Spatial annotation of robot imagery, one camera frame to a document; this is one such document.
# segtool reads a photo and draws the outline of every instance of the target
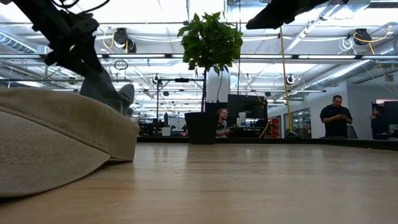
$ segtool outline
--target yellow cable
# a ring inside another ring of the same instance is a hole
[[[105,28],[105,31],[104,31],[104,38],[102,39],[102,43],[104,43],[104,46],[105,46],[107,49],[111,49],[111,48],[113,47],[114,33],[115,33],[115,32],[112,33],[112,44],[111,44],[111,46],[109,47],[109,46],[106,45],[106,43],[105,43],[105,35],[106,35],[106,31],[107,31],[107,30],[108,30],[108,28]]]
[[[266,133],[266,130],[267,130],[267,128],[268,128],[268,124],[269,124],[269,122],[267,121],[267,126],[266,126],[266,128],[264,128],[264,130],[262,131],[262,133],[261,133],[261,135],[260,135],[260,137],[259,138],[261,138],[262,137],[262,135],[264,135],[264,138],[266,138],[267,136],[265,135],[265,133]]]
[[[289,130],[293,131],[293,124],[292,124],[293,119],[292,119],[292,113],[290,112],[289,95],[287,94],[284,34],[282,31],[282,26],[280,27],[280,47],[282,48],[282,64],[283,64],[283,68],[284,68],[284,86],[285,86],[285,96],[286,96],[286,102],[287,102],[287,113],[289,115]]]
[[[246,82],[248,83],[248,85],[250,86],[251,90],[256,94],[257,98],[259,99],[259,101],[260,101],[260,103],[261,103],[262,109],[264,109],[264,105],[262,104],[262,101],[261,101],[261,99],[260,99],[260,96],[259,96],[259,95],[257,94],[257,92],[254,90],[254,88],[250,85],[250,83],[246,80],[246,78],[244,77],[242,71],[241,71],[240,74],[242,74],[244,81],[246,81]]]
[[[387,34],[383,38],[380,38],[380,39],[377,39],[377,40],[362,40],[362,39],[359,39],[359,38],[356,37],[356,34],[358,34],[357,32],[354,34],[354,38],[356,40],[359,40],[359,41],[365,42],[365,43],[376,43],[376,42],[379,42],[380,40],[384,40],[385,38],[387,38],[388,32],[390,32],[390,27],[388,27]]]
[[[369,47],[371,48],[372,53],[375,54],[371,43],[369,43]],[[396,88],[396,87],[394,86],[394,84],[388,79],[387,74],[384,72],[384,69],[381,67],[381,65],[380,65],[379,62],[377,62],[377,65],[378,65],[379,68],[381,68],[381,70],[383,71],[383,75],[384,75],[384,77],[386,78],[387,82],[388,82],[388,83],[391,85],[391,87],[398,93],[397,88]]]
[[[260,104],[261,104],[261,106],[262,106],[262,109],[264,109],[265,110],[265,108],[264,108],[264,105],[262,104],[262,101],[261,101],[261,99],[260,99],[260,96],[257,94],[257,92],[254,90],[254,88],[250,85],[250,83],[249,83],[249,81],[244,77],[244,75],[243,75],[243,73],[242,73],[242,71],[238,74],[238,75],[242,75],[243,76],[243,79],[248,83],[248,85],[250,86],[250,88],[251,88],[251,90],[254,92],[254,94],[256,94],[256,96],[257,96],[257,98],[259,99],[259,101],[260,101]],[[269,122],[268,122],[268,119],[267,119],[267,125],[266,125],[266,128],[264,128],[264,130],[262,131],[262,133],[261,133],[261,135],[260,135],[260,137],[259,138],[261,138],[262,137],[262,135],[265,133],[265,131],[267,130],[267,128],[268,128],[268,124],[269,124]]]

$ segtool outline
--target green leaves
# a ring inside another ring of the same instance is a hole
[[[243,33],[237,31],[234,24],[220,22],[220,15],[220,12],[205,13],[201,20],[195,14],[193,20],[184,22],[179,30],[177,37],[183,36],[183,62],[188,63],[189,70],[199,67],[209,72],[213,68],[219,75],[223,71],[229,72],[228,67],[240,58]]]
[[[200,21],[198,14],[195,13],[195,15],[193,16],[193,20],[197,22]]]
[[[217,75],[220,75],[220,69],[217,66],[214,66],[214,71],[217,73]]]
[[[189,31],[189,30],[190,30],[190,29],[189,29],[188,26],[182,27],[182,28],[178,31],[177,37],[181,37],[182,35],[184,35],[184,32],[185,32],[185,31]]]
[[[221,14],[221,12],[214,13],[213,18],[218,20],[220,18],[220,14]]]

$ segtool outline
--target black planter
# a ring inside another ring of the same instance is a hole
[[[218,113],[186,113],[189,143],[214,144],[219,117]]]

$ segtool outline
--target white pillar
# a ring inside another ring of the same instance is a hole
[[[220,103],[227,103],[228,94],[231,91],[230,86],[229,73],[227,71],[223,71],[222,75],[220,72],[220,76],[218,76],[217,73],[211,69],[207,74],[207,101],[209,103],[217,103],[217,93],[218,89],[220,89],[218,100]]]

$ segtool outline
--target potted plant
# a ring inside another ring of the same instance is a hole
[[[193,20],[184,22],[177,37],[183,36],[181,45],[184,47],[183,61],[189,64],[189,70],[203,68],[203,94],[200,113],[186,113],[190,143],[213,144],[216,138],[218,124],[217,113],[204,113],[206,100],[207,73],[213,69],[218,75],[232,67],[232,62],[240,58],[243,44],[243,33],[237,26],[220,22],[220,12],[209,15],[205,13],[202,19],[197,14]]]

